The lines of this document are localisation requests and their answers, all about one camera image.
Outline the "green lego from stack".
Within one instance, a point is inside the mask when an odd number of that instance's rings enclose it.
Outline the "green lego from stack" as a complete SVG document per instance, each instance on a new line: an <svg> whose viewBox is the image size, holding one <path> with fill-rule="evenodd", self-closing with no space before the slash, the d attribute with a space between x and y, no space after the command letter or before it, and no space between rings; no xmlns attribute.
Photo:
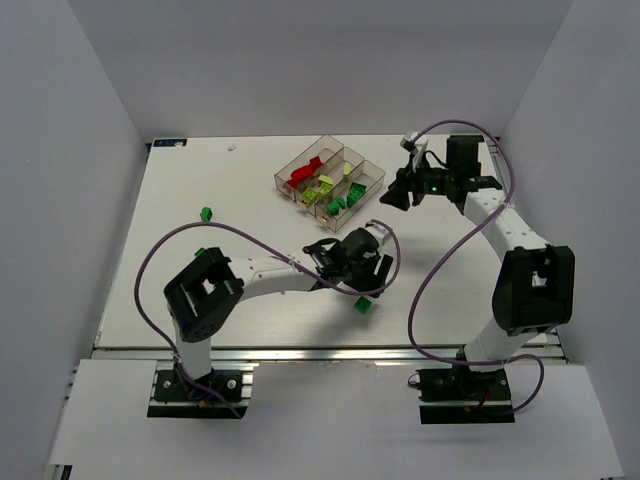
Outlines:
<svg viewBox="0 0 640 480"><path fill-rule="evenodd" d="M361 197L362 197L362 194L359 192L349 193L347 196L347 206L351 208L360 200Z"/></svg>

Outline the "green lego brick bottom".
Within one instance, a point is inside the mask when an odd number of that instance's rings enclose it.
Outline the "green lego brick bottom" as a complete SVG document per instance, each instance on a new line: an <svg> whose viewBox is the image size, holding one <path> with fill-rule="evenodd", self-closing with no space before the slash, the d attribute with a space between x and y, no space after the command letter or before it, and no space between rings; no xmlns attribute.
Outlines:
<svg viewBox="0 0 640 480"><path fill-rule="evenodd" d="M360 314L369 313L373 306L373 300L367 296L360 296L354 303L354 309Z"/></svg>

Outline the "green lego brick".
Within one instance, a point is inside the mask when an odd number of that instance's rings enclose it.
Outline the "green lego brick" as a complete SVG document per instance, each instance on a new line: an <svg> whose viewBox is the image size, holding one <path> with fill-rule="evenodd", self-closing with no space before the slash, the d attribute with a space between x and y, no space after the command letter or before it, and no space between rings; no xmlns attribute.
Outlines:
<svg viewBox="0 0 640 480"><path fill-rule="evenodd" d="M373 306L373 300L367 296L360 296L354 303L354 309L360 314L369 313Z"/></svg>
<svg viewBox="0 0 640 480"><path fill-rule="evenodd" d="M349 191L357 195L363 195L366 192L366 190L367 190L366 185L363 185L357 182L352 182L349 187Z"/></svg>

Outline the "lime curved lego brick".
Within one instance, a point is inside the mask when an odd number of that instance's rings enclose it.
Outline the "lime curved lego brick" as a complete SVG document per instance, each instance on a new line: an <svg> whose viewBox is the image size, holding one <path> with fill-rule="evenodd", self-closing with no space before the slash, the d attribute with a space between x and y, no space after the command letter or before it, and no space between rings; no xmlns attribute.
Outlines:
<svg viewBox="0 0 640 480"><path fill-rule="evenodd" d="M326 175L320 175L320 176L318 177L318 180L319 180L321 183L325 183L325 184L328 184L328 185L333 185L333 184L334 184L333 179L332 179L331 177L329 177L329 176L326 176Z"/></svg>

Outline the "red L lego stack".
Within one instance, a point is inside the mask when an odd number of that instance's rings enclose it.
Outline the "red L lego stack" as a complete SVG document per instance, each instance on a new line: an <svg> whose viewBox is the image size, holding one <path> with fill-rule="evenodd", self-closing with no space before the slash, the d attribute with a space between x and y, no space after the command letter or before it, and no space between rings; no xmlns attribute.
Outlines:
<svg viewBox="0 0 640 480"><path fill-rule="evenodd" d="M294 169L291 172L290 178L287 180L287 185L291 188L297 188L301 183L306 181L316 170L322 166L323 162L319 156L315 156L309 160L308 163Z"/></svg>

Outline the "small green square lego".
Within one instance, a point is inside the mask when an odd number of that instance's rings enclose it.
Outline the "small green square lego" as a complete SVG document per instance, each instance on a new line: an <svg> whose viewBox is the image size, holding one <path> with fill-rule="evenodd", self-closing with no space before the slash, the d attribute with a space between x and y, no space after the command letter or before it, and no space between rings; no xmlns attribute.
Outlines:
<svg viewBox="0 0 640 480"><path fill-rule="evenodd" d="M330 216L338 216L343 209L347 208L346 201L343 197L332 200L327 205L327 212Z"/></svg>

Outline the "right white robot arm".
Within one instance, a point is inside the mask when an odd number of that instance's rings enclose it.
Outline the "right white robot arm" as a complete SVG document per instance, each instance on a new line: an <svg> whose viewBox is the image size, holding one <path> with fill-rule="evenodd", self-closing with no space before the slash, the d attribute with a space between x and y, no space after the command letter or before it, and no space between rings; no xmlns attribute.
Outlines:
<svg viewBox="0 0 640 480"><path fill-rule="evenodd" d="M567 323L573 310L575 255L536 234L511 207L508 193L481 172L478 135L451 135L444 161L433 167L414 137L400 145L406 167L380 201L402 211L427 195L446 197L485 237L501 262L491 298L492 317L463 348L460 363L472 371L503 367L529 340Z"/></svg>

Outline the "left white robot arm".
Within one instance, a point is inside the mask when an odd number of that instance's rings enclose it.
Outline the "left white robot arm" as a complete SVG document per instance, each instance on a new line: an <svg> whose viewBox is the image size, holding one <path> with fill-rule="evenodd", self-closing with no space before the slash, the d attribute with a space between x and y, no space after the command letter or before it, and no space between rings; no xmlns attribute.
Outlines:
<svg viewBox="0 0 640 480"><path fill-rule="evenodd" d="M177 366L195 381L205 379L212 370L210 338L242 301L340 286L349 293L379 295L393 263L382 250L393 240L389 228L369 222L341 240L319 240L284 258L232 258L219 248L205 250L164 288Z"/></svg>

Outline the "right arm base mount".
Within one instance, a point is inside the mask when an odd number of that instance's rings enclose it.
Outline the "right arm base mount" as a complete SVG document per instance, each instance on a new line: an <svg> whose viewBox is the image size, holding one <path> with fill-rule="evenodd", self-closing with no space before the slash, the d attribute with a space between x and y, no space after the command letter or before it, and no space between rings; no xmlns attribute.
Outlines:
<svg viewBox="0 0 640 480"><path fill-rule="evenodd" d="M511 424L511 390L504 369L476 372L469 367L417 370L407 381L419 393L423 425Z"/></svg>

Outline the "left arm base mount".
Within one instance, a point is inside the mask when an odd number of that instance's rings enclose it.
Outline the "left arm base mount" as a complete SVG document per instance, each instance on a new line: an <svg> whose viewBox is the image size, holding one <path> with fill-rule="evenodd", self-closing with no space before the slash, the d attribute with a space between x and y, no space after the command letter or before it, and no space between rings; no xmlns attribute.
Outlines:
<svg viewBox="0 0 640 480"><path fill-rule="evenodd" d="M184 378L176 361L157 366L147 406L148 418L240 420L249 405L247 371L211 366L193 381Z"/></svg>

